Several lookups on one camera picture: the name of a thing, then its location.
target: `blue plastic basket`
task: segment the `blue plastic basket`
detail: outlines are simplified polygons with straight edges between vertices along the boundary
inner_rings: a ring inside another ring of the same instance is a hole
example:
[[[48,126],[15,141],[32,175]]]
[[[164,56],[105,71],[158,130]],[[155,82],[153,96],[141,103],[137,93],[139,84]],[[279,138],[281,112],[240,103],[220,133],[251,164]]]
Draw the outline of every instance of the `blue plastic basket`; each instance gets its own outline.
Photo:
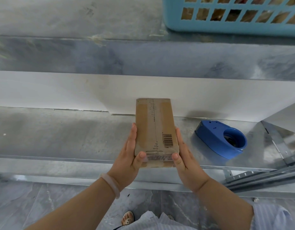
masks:
[[[190,32],[213,32],[251,35],[271,35],[271,36],[293,36],[295,37],[295,22],[291,24],[291,19],[295,19],[295,5],[287,5],[289,0],[284,0],[279,5],[269,4],[271,0],[265,0],[263,4],[252,4],[253,0],[248,0],[245,4],[236,4],[236,0],[229,3],[202,3],[201,0],[163,0],[163,20],[165,25],[174,31]],[[207,11],[205,20],[197,20],[198,12]],[[215,9],[225,11],[220,21],[212,20]],[[232,22],[227,17],[230,11],[241,11],[237,19]],[[254,17],[249,21],[243,16],[247,11],[254,11]],[[257,22],[261,14],[271,13],[265,22]],[[281,23],[274,23],[274,18],[279,14],[287,15]]]

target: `forearm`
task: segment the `forearm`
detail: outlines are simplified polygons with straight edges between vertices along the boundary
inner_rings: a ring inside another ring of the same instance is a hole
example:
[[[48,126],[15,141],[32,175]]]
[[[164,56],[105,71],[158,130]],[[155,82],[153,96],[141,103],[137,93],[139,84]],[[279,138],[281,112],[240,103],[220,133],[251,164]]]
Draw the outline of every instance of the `forearm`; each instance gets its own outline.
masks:
[[[107,182],[99,178],[83,192],[26,230],[95,230],[115,199]]]
[[[208,179],[196,192],[222,230],[249,230],[253,207],[219,182]]]

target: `blue tape dispenser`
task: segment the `blue tape dispenser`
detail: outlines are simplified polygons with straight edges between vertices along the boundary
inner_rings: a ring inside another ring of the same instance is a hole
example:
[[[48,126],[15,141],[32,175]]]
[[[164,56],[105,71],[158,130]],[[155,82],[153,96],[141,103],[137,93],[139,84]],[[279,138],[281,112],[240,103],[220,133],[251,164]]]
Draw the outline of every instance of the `blue tape dispenser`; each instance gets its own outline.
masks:
[[[219,121],[202,120],[195,134],[215,153],[232,159],[247,146],[245,135]]]

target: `gray tiled floor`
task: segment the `gray tiled floor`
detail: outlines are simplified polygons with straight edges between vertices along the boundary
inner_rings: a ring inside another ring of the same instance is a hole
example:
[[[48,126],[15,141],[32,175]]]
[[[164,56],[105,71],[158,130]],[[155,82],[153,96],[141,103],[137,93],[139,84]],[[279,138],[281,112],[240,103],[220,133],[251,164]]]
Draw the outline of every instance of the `gray tiled floor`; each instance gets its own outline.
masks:
[[[0,230],[22,230],[84,190],[86,186],[0,181]],[[259,199],[288,209],[295,218],[295,200]],[[218,229],[204,206],[192,194],[157,190],[125,189],[110,207],[98,230],[119,226],[131,210],[138,219],[147,210],[172,215],[179,223],[197,229]]]

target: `cardboard box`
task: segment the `cardboard box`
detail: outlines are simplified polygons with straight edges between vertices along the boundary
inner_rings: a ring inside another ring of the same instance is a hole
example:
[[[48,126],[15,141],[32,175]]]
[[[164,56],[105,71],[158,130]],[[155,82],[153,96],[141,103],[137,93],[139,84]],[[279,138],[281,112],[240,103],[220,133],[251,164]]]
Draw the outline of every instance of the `cardboard box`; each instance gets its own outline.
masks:
[[[170,99],[137,99],[136,125],[135,156],[144,151],[148,159],[142,167],[172,167],[179,147]]]

